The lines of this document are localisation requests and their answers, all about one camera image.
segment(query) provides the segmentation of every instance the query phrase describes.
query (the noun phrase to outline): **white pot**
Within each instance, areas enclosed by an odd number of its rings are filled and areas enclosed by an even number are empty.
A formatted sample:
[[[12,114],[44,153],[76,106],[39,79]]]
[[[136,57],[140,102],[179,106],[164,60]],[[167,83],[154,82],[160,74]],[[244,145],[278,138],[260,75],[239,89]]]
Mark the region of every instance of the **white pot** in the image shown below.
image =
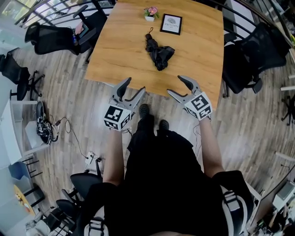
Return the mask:
[[[154,17],[145,17],[147,21],[154,21],[155,18]]]

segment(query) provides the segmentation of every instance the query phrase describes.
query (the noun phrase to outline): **black and white marker cube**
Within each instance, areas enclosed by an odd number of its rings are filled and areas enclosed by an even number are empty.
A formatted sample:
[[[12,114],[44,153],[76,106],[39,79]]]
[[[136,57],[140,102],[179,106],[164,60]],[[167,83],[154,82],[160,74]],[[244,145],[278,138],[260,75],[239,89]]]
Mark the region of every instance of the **black and white marker cube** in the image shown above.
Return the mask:
[[[123,127],[131,120],[131,111],[110,105],[104,117],[105,126],[114,130],[121,131]]]
[[[184,106],[186,111],[198,120],[202,120],[212,113],[212,105],[205,92],[200,93]]]

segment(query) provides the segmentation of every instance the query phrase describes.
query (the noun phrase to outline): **picture frame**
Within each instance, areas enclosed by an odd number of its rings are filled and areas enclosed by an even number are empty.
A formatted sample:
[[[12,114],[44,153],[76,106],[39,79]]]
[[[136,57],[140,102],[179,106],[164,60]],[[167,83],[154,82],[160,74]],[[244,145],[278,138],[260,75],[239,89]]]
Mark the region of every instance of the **picture frame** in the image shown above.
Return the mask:
[[[160,32],[180,35],[183,18],[171,14],[163,14]]]

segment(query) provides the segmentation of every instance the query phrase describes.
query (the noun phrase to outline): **pink flower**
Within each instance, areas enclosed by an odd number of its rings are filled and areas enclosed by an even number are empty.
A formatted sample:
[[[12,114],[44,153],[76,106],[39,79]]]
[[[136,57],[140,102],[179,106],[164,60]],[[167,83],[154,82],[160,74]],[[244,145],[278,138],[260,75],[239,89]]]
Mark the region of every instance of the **pink flower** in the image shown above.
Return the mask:
[[[151,7],[149,8],[148,12],[152,16],[158,12],[158,9],[156,7]]]

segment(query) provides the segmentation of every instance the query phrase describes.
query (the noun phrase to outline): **wooden floor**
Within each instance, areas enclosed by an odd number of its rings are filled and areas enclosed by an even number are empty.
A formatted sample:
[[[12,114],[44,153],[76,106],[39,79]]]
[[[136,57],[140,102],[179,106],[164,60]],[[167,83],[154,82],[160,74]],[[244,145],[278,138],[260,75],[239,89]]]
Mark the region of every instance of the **wooden floor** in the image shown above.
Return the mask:
[[[83,154],[93,151],[97,156],[104,156],[109,130],[103,126],[103,114],[109,99],[111,88],[103,83],[84,79],[87,66],[83,63],[86,54],[75,56],[68,51],[59,51],[47,55],[36,55],[32,49],[18,49],[14,52],[16,61],[28,67],[30,73],[38,70],[46,76],[40,85],[41,98],[49,109],[54,122],[67,117],[79,139]],[[262,74],[263,89],[254,94],[245,89],[240,94],[231,92],[230,98],[219,99],[218,108],[212,116],[213,129],[217,135],[226,170],[241,170],[246,181],[258,192],[278,183],[288,172],[291,162],[277,158],[275,151],[295,156],[292,126],[288,127],[281,117],[286,112],[281,99],[288,92],[281,92],[282,85],[295,84],[288,75],[294,73],[294,65],[288,56],[287,66],[267,70]],[[135,90],[129,89],[126,97],[130,98]],[[198,121],[188,115],[172,98],[155,94],[146,94],[144,103],[151,106],[155,115],[155,130],[158,122],[164,118],[170,123],[171,130],[178,132],[191,141],[198,160],[201,159],[201,138],[193,133]],[[32,120],[35,111],[25,110],[25,120]],[[138,114],[131,121],[134,133],[139,120]],[[130,135],[123,134],[125,161],[128,159],[126,147]],[[60,139],[50,148],[37,153],[40,162],[36,167],[43,171],[35,178],[47,196],[48,205],[55,205],[63,198],[61,189],[70,190],[70,175],[85,169],[85,159],[80,154],[73,133],[65,132],[65,121],[60,128]],[[151,164],[156,161],[151,157]]]

